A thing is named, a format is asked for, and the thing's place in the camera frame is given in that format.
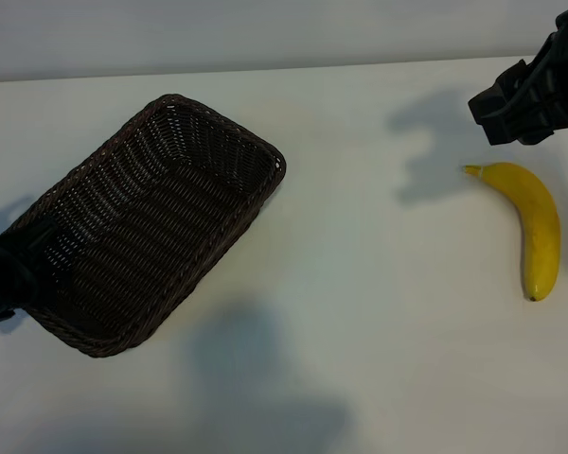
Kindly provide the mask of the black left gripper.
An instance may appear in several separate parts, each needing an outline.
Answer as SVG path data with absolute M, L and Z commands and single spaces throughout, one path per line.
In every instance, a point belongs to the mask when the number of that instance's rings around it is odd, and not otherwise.
M 17 308 L 33 303 L 40 292 L 36 269 L 44 250 L 59 232 L 53 218 L 41 218 L 3 234 L 0 239 L 0 323 Z

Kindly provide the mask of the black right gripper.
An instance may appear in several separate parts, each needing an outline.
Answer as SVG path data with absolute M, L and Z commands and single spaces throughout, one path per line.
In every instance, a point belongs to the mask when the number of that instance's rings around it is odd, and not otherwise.
M 514 141 L 533 146 L 555 131 L 568 129 L 568 9 L 555 20 L 552 32 L 534 60 L 519 60 L 468 103 L 477 124 L 492 146 Z M 529 108 L 529 131 L 522 133 L 522 111 L 502 109 L 529 72 L 528 93 L 536 94 Z

